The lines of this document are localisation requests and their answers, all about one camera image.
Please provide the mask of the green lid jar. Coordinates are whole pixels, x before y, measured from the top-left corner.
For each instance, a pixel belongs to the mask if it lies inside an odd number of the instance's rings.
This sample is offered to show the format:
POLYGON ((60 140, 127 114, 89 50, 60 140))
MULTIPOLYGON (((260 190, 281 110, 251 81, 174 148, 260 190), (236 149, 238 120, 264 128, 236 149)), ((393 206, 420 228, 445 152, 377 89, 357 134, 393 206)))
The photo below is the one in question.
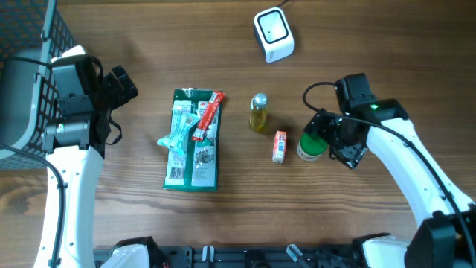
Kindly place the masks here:
POLYGON ((297 144, 297 154, 304 161, 316 161, 328 148, 328 144, 319 136, 304 133, 297 144))

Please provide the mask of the mint green sachet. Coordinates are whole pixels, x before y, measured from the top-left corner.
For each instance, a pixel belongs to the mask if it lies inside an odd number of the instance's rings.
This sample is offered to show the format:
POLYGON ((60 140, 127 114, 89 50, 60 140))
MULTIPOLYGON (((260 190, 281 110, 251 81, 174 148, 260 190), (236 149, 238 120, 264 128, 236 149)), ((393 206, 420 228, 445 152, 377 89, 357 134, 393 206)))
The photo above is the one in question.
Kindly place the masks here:
POLYGON ((197 114, 172 108, 170 134, 157 140, 157 145, 166 147, 169 151, 180 156, 185 156, 190 129, 198 124, 199 120, 197 114))

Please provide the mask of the yellow Vim liquid bottle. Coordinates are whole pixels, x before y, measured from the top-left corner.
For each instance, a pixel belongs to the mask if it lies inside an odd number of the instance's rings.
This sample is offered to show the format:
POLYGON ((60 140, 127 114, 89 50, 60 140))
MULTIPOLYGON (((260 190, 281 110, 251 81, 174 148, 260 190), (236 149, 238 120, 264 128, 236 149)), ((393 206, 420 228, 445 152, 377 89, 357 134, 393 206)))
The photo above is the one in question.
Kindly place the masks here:
POLYGON ((250 111, 250 128, 253 131, 261 132, 267 123, 268 115, 268 97, 265 93, 257 93, 252 98, 250 111))

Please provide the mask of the green snack packet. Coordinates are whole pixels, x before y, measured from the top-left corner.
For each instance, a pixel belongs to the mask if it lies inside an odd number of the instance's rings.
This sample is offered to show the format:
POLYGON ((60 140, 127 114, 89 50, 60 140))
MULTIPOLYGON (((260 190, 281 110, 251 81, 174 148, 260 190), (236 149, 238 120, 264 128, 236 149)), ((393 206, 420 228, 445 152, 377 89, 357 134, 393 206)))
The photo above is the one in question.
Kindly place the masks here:
MULTIPOLYGON (((212 90, 195 88, 175 89, 172 108, 197 114, 200 118, 212 92, 212 90)), ((203 141, 191 139, 197 124, 190 129, 185 156, 168 150, 163 188, 178 191, 215 191, 217 189, 221 114, 222 106, 219 105, 203 141)))

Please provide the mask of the red Nescafe stick sachet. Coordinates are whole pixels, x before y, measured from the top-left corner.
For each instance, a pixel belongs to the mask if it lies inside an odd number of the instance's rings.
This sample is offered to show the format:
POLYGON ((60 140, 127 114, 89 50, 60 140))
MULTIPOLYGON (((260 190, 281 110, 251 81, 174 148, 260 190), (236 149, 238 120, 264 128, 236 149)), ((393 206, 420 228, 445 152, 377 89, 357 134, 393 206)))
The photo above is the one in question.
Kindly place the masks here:
POLYGON ((219 105, 224 99, 225 94, 221 91, 214 91, 210 96, 210 100, 205 106, 204 113, 200 116, 200 121, 197 124, 197 128, 192 134, 191 139, 193 141, 203 141, 205 138, 206 130, 210 125, 219 105))

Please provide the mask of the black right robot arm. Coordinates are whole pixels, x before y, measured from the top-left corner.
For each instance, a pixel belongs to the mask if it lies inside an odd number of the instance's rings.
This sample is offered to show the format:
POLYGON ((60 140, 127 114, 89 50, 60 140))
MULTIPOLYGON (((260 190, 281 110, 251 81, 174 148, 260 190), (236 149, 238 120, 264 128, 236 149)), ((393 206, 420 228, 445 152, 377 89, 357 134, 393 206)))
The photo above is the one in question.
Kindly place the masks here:
POLYGON ((426 150, 402 105, 378 100, 363 73, 331 85, 340 112, 313 106, 305 136, 325 143, 329 157, 350 169, 366 152, 374 154, 411 207, 417 231, 408 242, 389 233, 359 237, 342 253, 317 253, 316 264, 336 259, 340 267, 474 267, 475 202, 426 150))

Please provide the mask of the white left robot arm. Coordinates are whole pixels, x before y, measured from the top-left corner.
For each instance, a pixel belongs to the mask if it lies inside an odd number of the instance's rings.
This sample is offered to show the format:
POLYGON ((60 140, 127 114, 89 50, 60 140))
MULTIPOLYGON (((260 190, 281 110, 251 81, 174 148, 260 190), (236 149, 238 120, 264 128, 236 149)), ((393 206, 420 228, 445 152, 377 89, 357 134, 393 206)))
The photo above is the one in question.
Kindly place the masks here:
POLYGON ((94 267, 95 191, 112 111, 138 96, 122 66, 105 74, 98 58, 63 55, 52 62, 59 116, 42 134, 48 192, 35 267, 94 267))

